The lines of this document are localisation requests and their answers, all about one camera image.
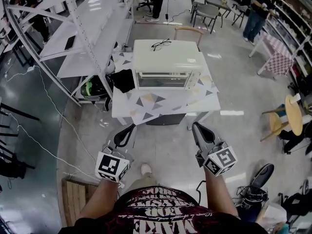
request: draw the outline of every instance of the oven door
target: oven door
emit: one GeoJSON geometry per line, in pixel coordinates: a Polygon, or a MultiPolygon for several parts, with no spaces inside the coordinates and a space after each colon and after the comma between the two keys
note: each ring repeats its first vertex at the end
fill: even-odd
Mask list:
{"type": "Polygon", "coordinates": [[[139,89],[180,88],[184,89],[189,73],[136,73],[139,89]]]}

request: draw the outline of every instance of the smartphone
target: smartphone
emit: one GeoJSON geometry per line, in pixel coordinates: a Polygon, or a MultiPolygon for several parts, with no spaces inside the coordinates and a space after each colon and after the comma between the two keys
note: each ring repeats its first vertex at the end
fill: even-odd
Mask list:
{"type": "Polygon", "coordinates": [[[66,46],[65,46],[65,50],[68,50],[68,49],[70,49],[71,47],[73,47],[75,37],[76,37],[76,36],[70,37],[70,38],[67,40],[67,43],[66,43],[66,46]]]}

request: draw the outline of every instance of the eyeglasses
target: eyeglasses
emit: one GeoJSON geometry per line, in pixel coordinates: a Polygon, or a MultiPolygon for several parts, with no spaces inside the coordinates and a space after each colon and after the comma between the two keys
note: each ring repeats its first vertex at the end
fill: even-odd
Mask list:
{"type": "Polygon", "coordinates": [[[163,45],[164,45],[164,46],[169,46],[170,43],[171,43],[171,42],[169,41],[169,38],[168,38],[168,39],[165,39],[165,40],[162,41],[162,42],[157,42],[157,43],[153,44],[153,45],[151,46],[151,48],[154,48],[154,51],[155,51],[155,50],[160,50],[160,49],[162,48],[163,45]]]}

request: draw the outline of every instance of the wooden crate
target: wooden crate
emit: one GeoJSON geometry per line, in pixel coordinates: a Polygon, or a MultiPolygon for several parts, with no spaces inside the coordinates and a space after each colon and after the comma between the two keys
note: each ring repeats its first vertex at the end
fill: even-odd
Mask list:
{"type": "Polygon", "coordinates": [[[62,181],[62,197],[67,226],[74,226],[80,211],[89,201],[97,186],[76,182],[62,181]]]}

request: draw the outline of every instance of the toaster oven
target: toaster oven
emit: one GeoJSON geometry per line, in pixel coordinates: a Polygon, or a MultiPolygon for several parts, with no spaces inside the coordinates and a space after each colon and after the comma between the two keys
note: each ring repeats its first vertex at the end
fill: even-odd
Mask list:
{"type": "Polygon", "coordinates": [[[136,40],[132,74],[136,89],[190,89],[204,67],[192,41],[136,40]]]}

